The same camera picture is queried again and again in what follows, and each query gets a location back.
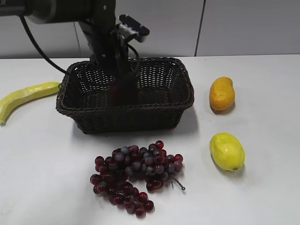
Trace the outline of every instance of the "dark brown wicker basket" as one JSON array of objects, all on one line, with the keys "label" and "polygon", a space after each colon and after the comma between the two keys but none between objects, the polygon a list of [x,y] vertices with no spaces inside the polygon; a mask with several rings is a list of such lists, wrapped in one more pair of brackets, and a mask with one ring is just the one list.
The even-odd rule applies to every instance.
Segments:
[{"label": "dark brown wicker basket", "polygon": [[[134,67],[136,60],[130,62]],[[176,127],[183,111],[194,103],[185,66],[174,58],[142,58],[139,71],[138,104],[109,106],[108,84],[113,77],[89,61],[75,63],[68,72],[76,78],[64,77],[56,109],[86,134]]]}]

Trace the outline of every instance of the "white tabletop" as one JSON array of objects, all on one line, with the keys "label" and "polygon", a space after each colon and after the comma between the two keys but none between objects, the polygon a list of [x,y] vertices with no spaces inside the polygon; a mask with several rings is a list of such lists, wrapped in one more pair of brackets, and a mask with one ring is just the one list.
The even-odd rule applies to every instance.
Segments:
[{"label": "white tabletop", "polygon": [[[56,97],[18,108],[0,127],[1,225],[299,225],[300,55],[180,58],[195,89],[195,104],[170,131],[85,135],[56,112]],[[63,68],[82,59],[55,60]],[[0,98],[34,84],[61,81],[44,60],[0,60]],[[236,107],[215,115],[209,89],[232,78]],[[245,168],[221,171],[209,150],[219,132],[235,135]],[[184,157],[179,180],[149,194],[155,211],[137,219],[95,197],[94,159],[124,146],[162,139],[169,154]],[[145,183],[134,183],[146,191]]]}]

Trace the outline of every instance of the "toy banana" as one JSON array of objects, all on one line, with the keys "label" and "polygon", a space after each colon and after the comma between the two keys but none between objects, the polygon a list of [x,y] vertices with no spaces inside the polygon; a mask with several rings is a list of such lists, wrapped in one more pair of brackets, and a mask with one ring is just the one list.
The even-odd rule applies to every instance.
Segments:
[{"label": "toy banana", "polygon": [[59,91],[59,82],[47,82],[17,90],[0,100],[0,125],[5,125],[11,112],[18,106]]}]

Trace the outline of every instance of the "lemon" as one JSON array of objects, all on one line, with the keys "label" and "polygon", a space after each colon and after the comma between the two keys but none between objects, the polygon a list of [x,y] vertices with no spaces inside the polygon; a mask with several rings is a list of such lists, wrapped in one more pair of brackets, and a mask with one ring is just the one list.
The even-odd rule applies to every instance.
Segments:
[{"label": "lemon", "polygon": [[220,77],[210,88],[210,105],[214,110],[228,109],[235,99],[233,81],[228,77]]},{"label": "lemon", "polygon": [[210,141],[210,152],[216,164],[224,170],[236,171],[244,165],[243,146],[229,133],[214,135]]}]

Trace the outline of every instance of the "grape bunch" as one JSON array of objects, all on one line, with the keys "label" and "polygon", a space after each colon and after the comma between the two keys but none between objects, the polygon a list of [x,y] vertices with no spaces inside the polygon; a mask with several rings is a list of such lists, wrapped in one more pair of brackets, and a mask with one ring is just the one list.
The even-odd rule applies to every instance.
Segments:
[{"label": "grape bunch", "polygon": [[136,145],[122,147],[112,152],[112,156],[104,159],[98,156],[95,159],[95,169],[99,174],[94,174],[90,182],[94,185],[95,194],[108,196],[114,205],[125,205],[129,214],[144,217],[146,212],[154,209],[148,195],[129,182],[128,178],[145,179],[146,188],[153,192],[164,186],[166,181],[176,181],[182,190],[185,190],[174,177],[182,169],[183,157],[180,154],[167,155],[163,149],[164,143],[157,141],[148,148],[138,148]]}]

